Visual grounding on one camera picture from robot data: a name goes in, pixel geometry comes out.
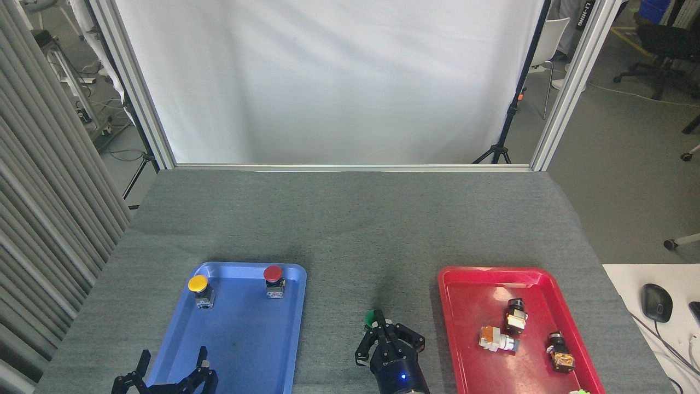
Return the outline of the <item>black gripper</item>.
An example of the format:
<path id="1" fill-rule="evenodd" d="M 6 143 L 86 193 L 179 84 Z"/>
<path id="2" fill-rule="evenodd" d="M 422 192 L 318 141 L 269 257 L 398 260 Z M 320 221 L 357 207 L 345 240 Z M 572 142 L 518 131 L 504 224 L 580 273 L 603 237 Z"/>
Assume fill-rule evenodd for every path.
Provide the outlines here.
<path id="1" fill-rule="evenodd" d="M 425 338 L 400 323 L 386 323 L 382 310 L 365 315 L 365 334 L 355 351 L 355 363 L 368 366 L 380 393 L 429 393 L 418 364 Z"/>
<path id="2" fill-rule="evenodd" d="M 195 393 L 200 387 L 202 387 L 201 393 L 215 393 L 218 386 L 218 375 L 217 371 L 209 366 L 207 357 L 207 347 L 201 346 L 196 367 L 188 376 L 179 383 L 153 384 L 149 387 L 143 379 L 150 364 L 151 354 L 150 351 L 143 350 L 135 370 L 126 375 L 115 377 L 112 393 L 128 393 L 132 387 L 135 387 L 138 393 Z"/>

